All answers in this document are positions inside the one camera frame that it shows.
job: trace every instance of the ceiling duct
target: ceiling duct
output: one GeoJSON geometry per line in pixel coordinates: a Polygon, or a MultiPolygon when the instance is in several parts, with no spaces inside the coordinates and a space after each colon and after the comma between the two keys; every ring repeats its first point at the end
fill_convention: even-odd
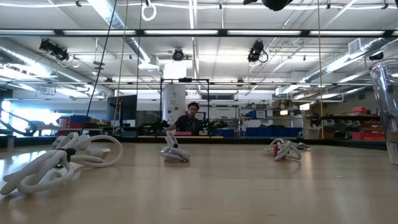
{"type": "MultiPolygon", "coordinates": [[[[114,16],[112,19],[112,13],[114,10],[114,2],[115,0],[87,0],[91,6],[97,11],[97,13],[105,20],[108,25],[110,25],[111,20],[112,24],[110,25],[112,29],[125,29],[126,25],[121,20],[121,17],[116,9],[114,12],[114,16]]],[[[150,63],[150,57],[143,51],[143,49],[139,46],[137,41],[132,37],[125,37],[123,40],[126,44],[131,48],[131,50],[139,57],[139,61],[141,63],[150,63]]]]}
{"type": "MultiPolygon", "coordinates": [[[[40,56],[5,38],[0,39],[0,55],[7,55],[11,61],[11,63],[8,64],[15,67],[20,67],[20,65],[25,66],[30,69],[31,73],[38,75],[38,77],[44,77],[54,81],[67,78],[76,82],[76,84],[78,84],[78,82],[93,82],[93,80],[68,68],[63,68],[56,62],[40,56]]],[[[114,91],[108,87],[98,85],[97,89],[103,91],[106,96],[114,95],[114,91]]]]}
{"type": "Polygon", "coordinates": [[[317,78],[330,74],[344,66],[355,62],[355,60],[363,57],[371,56],[372,54],[377,53],[380,51],[384,46],[390,44],[394,41],[395,38],[378,38],[378,39],[357,39],[358,48],[353,52],[353,54],[344,54],[338,58],[334,58],[322,65],[322,70],[319,68],[314,68],[313,70],[309,71],[305,78],[303,78],[302,82],[310,83],[317,78]]]}

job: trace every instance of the metal frame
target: metal frame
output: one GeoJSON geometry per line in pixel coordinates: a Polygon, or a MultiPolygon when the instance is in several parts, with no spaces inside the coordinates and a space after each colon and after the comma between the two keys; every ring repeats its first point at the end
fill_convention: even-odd
{"type": "Polygon", "coordinates": [[[179,85],[203,85],[203,82],[207,82],[207,118],[210,122],[210,80],[208,78],[196,78],[196,79],[189,79],[189,82],[182,82],[181,79],[176,79],[176,78],[161,78],[160,79],[160,111],[159,111],[159,117],[162,120],[162,114],[163,114],[163,107],[162,107],[162,92],[163,92],[163,83],[165,81],[170,81],[166,82],[168,85],[165,87],[165,89],[169,85],[174,85],[174,84],[179,84],[179,85]]]}
{"type": "MultiPolygon", "coordinates": [[[[120,85],[159,85],[163,84],[165,80],[170,80],[170,79],[163,79],[160,82],[121,82],[120,85]]],[[[372,86],[372,83],[350,83],[350,82],[345,82],[345,83],[299,83],[299,82],[210,82],[209,79],[192,79],[192,81],[196,80],[208,80],[208,85],[261,85],[261,86],[279,86],[279,85],[300,85],[302,87],[311,87],[311,86],[318,86],[318,85],[323,85],[323,86],[372,86]]],[[[42,81],[42,82],[31,82],[31,81],[12,81],[12,82],[7,82],[7,81],[1,81],[0,85],[7,85],[9,83],[12,84],[53,84],[53,85],[84,85],[84,84],[89,84],[93,85],[95,82],[55,82],[55,81],[42,81]]],[[[116,82],[98,82],[98,85],[117,85],[118,83],[116,82]]],[[[186,85],[186,83],[173,83],[175,85],[186,85]]],[[[200,82],[191,82],[190,85],[202,85],[200,82]]]]}
{"type": "MultiPolygon", "coordinates": [[[[127,34],[125,37],[301,37],[301,38],[317,38],[318,35],[310,35],[311,31],[318,32],[317,30],[309,30],[309,29],[127,29],[127,34]],[[170,31],[170,34],[146,34],[146,31],[153,30],[167,30],[170,31]],[[182,33],[173,33],[174,30],[181,30],[182,33]],[[183,32],[190,32],[193,30],[216,30],[214,34],[184,34],[183,32]],[[270,31],[274,32],[273,34],[229,34],[228,31],[270,31]],[[300,31],[299,34],[289,34],[289,31],[300,31]]],[[[106,37],[107,35],[106,29],[0,29],[0,37],[106,37]],[[41,31],[53,31],[53,34],[41,34],[41,31]],[[73,30],[73,31],[85,31],[87,34],[65,34],[64,31],[73,30]]],[[[112,31],[120,31],[117,34],[109,34],[110,37],[123,37],[124,30],[114,29],[112,31]]],[[[340,29],[324,29],[324,31],[383,31],[382,34],[373,35],[373,34],[321,34],[322,38],[377,38],[377,37],[397,37],[398,33],[396,30],[340,30],[340,29]]]]}

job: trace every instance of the fluorescent light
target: fluorescent light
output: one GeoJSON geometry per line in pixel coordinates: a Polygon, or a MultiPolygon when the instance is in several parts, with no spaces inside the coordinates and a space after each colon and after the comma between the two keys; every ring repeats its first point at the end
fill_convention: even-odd
{"type": "Polygon", "coordinates": [[[55,35],[54,30],[0,30],[0,35],[55,35]]]}
{"type": "Polygon", "coordinates": [[[338,95],[338,93],[325,94],[325,95],[322,95],[322,99],[332,98],[332,97],[335,97],[337,95],[338,95]]]}
{"type": "MultiPolygon", "coordinates": [[[[65,35],[107,35],[107,30],[64,30],[65,35]]],[[[123,35],[124,30],[110,30],[110,35],[123,35]]],[[[126,35],[135,35],[135,30],[126,30],[126,35]]]]}
{"type": "Polygon", "coordinates": [[[300,35],[299,30],[228,30],[228,35],[300,35]]]}
{"type": "MultiPolygon", "coordinates": [[[[321,35],[383,35],[382,30],[324,30],[321,35]]],[[[319,35],[319,31],[310,31],[310,35],[319,35]]]]}
{"type": "Polygon", "coordinates": [[[145,30],[147,35],[217,35],[218,30],[145,30]]]}
{"type": "Polygon", "coordinates": [[[354,92],[356,92],[356,91],[358,91],[358,90],[363,90],[363,89],[365,89],[365,87],[356,88],[356,89],[353,89],[353,90],[350,90],[350,91],[345,92],[345,94],[354,93],[354,92]]]}
{"type": "Polygon", "coordinates": [[[287,115],[289,112],[287,110],[280,111],[280,115],[287,115]]]}
{"type": "Polygon", "coordinates": [[[79,91],[69,90],[69,89],[65,89],[65,88],[57,89],[57,92],[62,93],[67,96],[72,96],[72,97],[88,97],[86,94],[80,93],[79,91]]]}
{"type": "Polygon", "coordinates": [[[356,79],[356,78],[358,78],[358,77],[359,77],[359,75],[352,75],[352,76],[349,76],[349,77],[346,77],[346,78],[340,80],[339,82],[340,82],[340,83],[348,82],[348,81],[354,80],[354,79],[356,79]]]}
{"type": "Polygon", "coordinates": [[[8,84],[9,86],[13,86],[13,87],[17,87],[17,88],[23,88],[24,90],[29,90],[29,91],[36,91],[34,88],[32,88],[29,85],[25,85],[25,84],[18,84],[18,85],[14,85],[14,84],[8,84]]]}
{"type": "Polygon", "coordinates": [[[310,104],[309,103],[300,105],[300,110],[309,110],[309,109],[310,109],[310,104]]]}

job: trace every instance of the white cable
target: white cable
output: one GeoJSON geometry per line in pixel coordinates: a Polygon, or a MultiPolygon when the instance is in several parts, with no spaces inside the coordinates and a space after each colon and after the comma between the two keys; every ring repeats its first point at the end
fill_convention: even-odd
{"type": "Polygon", "coordinates": [[[156,12],[156,6],[155,6],[155,4],[152,4],[150,2],[150,0],[148,0],[148,6],[145,4],[145,5],[143,5],[141,7],[141,17],[145,21],[151,21],[151,20],[155,19],[156,13],[157,13],[156,12]],[[152,13],[152,15],[149,18],[145,16],[145,9],[147,9],[147,8],[152,8],[153,9],[153,13],[152,13]]]}
{"type": "Polygon", "coordinates": [[[265,147],[264,150],[268,154],[272,154],[275,156],[275,161],[278,161],[279,159],[286,157],[288,159],[295,159],[295,160],[301,160],[301,153],[297,148],[292,144],[291,141],[284,141],[281,138],[277,138],[269,144],[268,147],[265,147]],[[293,156],[290,154],[291,151],[294,151],[297,156],[293,156]]]}
{"type": "Polygon", "coordinates": [[[84,150],[86,154],[91,154],[92,156],[74,155],[70,157],[71,162],[90,167],[111,166],[123,156],[123,147],[120,142],[114,137],[105,135],[89,137],[87,135],[79,136],[78,133],[71,133],[68,136],[58,137],[53,143],[53,148],[57,150],[46,152],[28,163],[21,170],[5,175],[3,180],[6,184],[0,190],[0,194],[7,195],[15,189],[24,194],[31,194],[56,187],[71,180],[75,174],[75,170],[67,161],[67,152],[60,149],[84,150]],[[99,139],[107,139],[116,144],[118,156],[114,160],[106,162],[100,158],[102,149],[87,149],[90,142],[99,139]],[[44,175],[57,164],[63,166],[67,173],[62,175],[59,172],[53,172],[50,174],[50,181],[40,182],[44,175]]]}
{"type": "Polygon", "coordinates": [[[160,153],[162,153],[162,155],[166,159],[177,160],[180,162],[189,162],[189,160],[191,159],[191,155],[189,155],[182,149],[177,149],[178,142],[173,133],[171,133],[170,131],[166,131],[165,139],[167,142],[167,146],[164,147],[160,153]]]}

